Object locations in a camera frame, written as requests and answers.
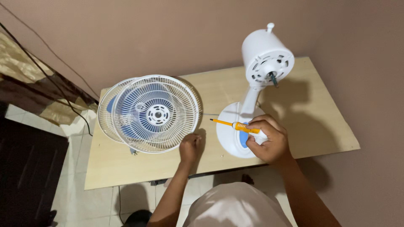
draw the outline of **black cable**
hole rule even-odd
[[[121,186],[118,186],[118,192],[119,192],[119,219],[121,219],[122,225],[125,223],[122,221],[121,218]]]
[[[81,118],[84,119],[84,121],[86,122],[87,127],[88,127],[88,133],[90,134],[90,136],[93,136],[93,135],[90,133],[90,125],[88,124],[86,118],[83,117],[83,116],[81,116],[78,112],[76,112],[76,111],[74,110],[73,106],[70,104],[70,101],[67,99],[67,96],[66,96],[66,94],[62,91],[62,89],[60,89],[60,87],[50,78],[50,76],[39,66],[39,64],[38,64],[38,63],[31,57],[31,55],[24,49],[24,47],[23,47],[23,46],[20,44],[20,42],[13,36],[13,34],[11,34],[11,33],[6,29],[6,27],[5,27],[2,23],[0,23],[0,26],[4,29],[4,31],[7,32],[7,34],[8,34],[12,39],[14,39],[14,41],[18,44],[18,46],[21,48],[21,50],[23,50],[24,53],[31,59],[31,61],[33,61],[33,63],[42,71],[42,73],[46,76],[46,78],[48,78],[48,80],[50,80],[50,81],[57,87],[57,89],[59,89],[59,91],[62,93],[62,96],[66,99],[66,101],[67,101],[67,103],[69,104],[69,106],[70,106],[70,108],[72,109],[72,111],[73,111],[74,113],[78,114]]]
[[[90,87],[90,85],[87,83],[87,81],[78,73],[76,72],[70,65],[68,65],[65,61],[63,61],[53,50],[52,48],[45,42],[45,40],[34,30],[32,29],[28,24],[26,24],[24,21],[22,21],[19,17],[17,17],[13,12],[11,12],[7,7],[5,7],[1,2],[0,6],[2,6],[7,12],[9,12],[13,17],[15,17],[18,21],[20,21],[23,25],[25,25],[29,30],[31,30],[36,36],[45,44],[45,46],[59,59],[61,62],[63,62],[69,69],[71,69],[74,73],[76,73],[83,81],[84,83],[88,86],[88,88],[97,96],[100,98],[97,93]]]

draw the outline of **dark wooden door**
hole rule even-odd
[[[0,225],[48,226],[68,140],[0,118]]]

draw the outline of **hand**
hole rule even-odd
[[[249,125],[247,125],[247,128],[261,129],[268,137],[268,141],[258,145],[253,136],[248,136],[246,145],[259,159],[275,166],[284,163],[284,161],[293,160],[289,150],[286,129],[283,128],[271,115],[265,114],[253,118],[249,122]]]
[[[198,157],[201,136],[195,133],[186,135],[179,145],[181,162],[193,164]]]

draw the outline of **table top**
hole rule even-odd
[[[237,158],[228,154],[216,135],[216,123],[209,119],[227,105],[240,101],[247,91],[244,67],[181,76],[197,91],[203,109],[196,132],[202,134],[203,153],[193,173],[213,172],[262,164],[258,158]],[[294,158],[360,149],[309,57],[295,59],[292,71],[279,83],[261,91],[258,101],[287,129]],[[162,154],[132,155],[129,147],[117,143],[95,125],[87,167],[85,190],[174,176],[180,161],[178,148]]]

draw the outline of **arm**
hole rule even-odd
[[[261,145],[252,136],[246,144],[258,158],[280,172],[297,225],[340,226],[292,157],[286,130],[270,115],[257,116],[249,123],[247,128],[259,128],[268,136],[268,141]]]
[[[181,162],[152,214],[147,227],[167,227],[177,224],[182,196],[188,182],[189,173],[196,161],[200,140],[201,136],[198,134],[188,134],[182,140],[179,146]]]

